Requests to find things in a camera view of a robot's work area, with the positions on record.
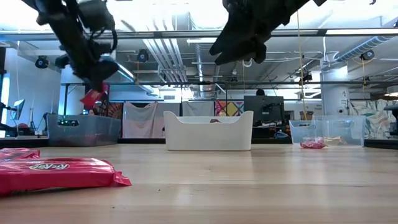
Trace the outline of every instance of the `transparent container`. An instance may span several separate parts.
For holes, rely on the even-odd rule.
[[[315,137],[326,145],[364,146],[365,116],[314,116]]]
[[[293,144],[300,144],[308,139],[315,139],[319,129],[316,129],[312,121],[289,121],[290,133]]]
[[[117,144],[121,120],[92,115],[47,116],[50,146],[85,147]]]

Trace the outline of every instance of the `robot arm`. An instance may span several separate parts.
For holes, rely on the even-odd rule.
[[[326,0],[314,0],[321,6]],[[217,65],[254,59],[261,63],[266,59],[271,32],[281,24],[287,25],[293,13],[309,0],[223,0],[229,12],[220,36],[210,49],[211,55],[220,54]]]
[[[89,82],[91,88],[102,92],[102,81],[119,69],[117,63],[101,60],[101,54],[111,53],[117,46],[113,16],[102,0],[77,3],[76,0],[23,0],[35,9],[39,25],[49,24],[61,43],[65,55],[57,58],[56,66],[65,68],[70,64],[76,76]],[[83,27],[91,31],[86,34]],[[95,42],[95,34],[105,30],[114,35],[113,46]]]

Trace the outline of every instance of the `pillar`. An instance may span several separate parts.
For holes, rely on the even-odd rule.
[[[348,67],[326,68],[321,65],[321,82],[343,82],[348,80]],[[323,115],[348,115],[349,87],[344,84],[321,84]]]

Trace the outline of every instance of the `kitkat logo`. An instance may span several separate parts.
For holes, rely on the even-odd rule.
[[[64,170],[69,168],[68,164],[36,164],[30,166],[32,170]]]

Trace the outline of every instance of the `wooden tabletop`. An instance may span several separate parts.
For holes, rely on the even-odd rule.
[[[398,223],[398,151],[255,145],[251,152],[167,152],[134,144],[41,150],[42,157],[107,159],[133,186],[2,198],[1,223]]]

